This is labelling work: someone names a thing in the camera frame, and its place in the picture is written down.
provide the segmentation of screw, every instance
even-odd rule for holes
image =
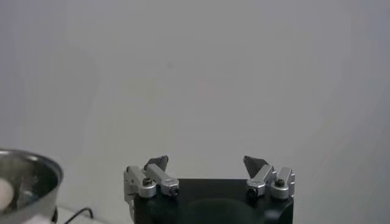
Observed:
[[[145,178],[142,180],[142,184],[143,184],[143,186],[151,185],[152,180],[150,178]]]
[[[179,189],[173,188],[169,191],[169,193],[171,194],[172,197],[176,198],[177,196],[179,196]]]
[[[276,187],[284,187],[285,181],[283,179],[277,179],[277,180],[275,180],[275,186]]]

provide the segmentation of stainless steel bowl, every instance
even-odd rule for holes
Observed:
[[[11,204],[0,214],[1,224],[20,224],[36,215],[51,220],[63,179],[56,162],[30,152],[0,148],[0,177],[15,191]]]

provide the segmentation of gray background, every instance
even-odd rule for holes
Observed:
[[[389,43],[387,0],[0,0],[0,145],[112,224],[125,166],[164,154],[178,177],[292,167],[295,223],[388,223]]]

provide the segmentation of bolt head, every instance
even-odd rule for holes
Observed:
[[[277,180],[275,180],[275,186],[276,187],[284,187],[285,181],[283,179],[277,179]]]
[[[152,180],[150,178],[145,178],[143,181],[142,181],[142,185],[143,186],[148,186],[148,185],[151,185],[152,184]]]

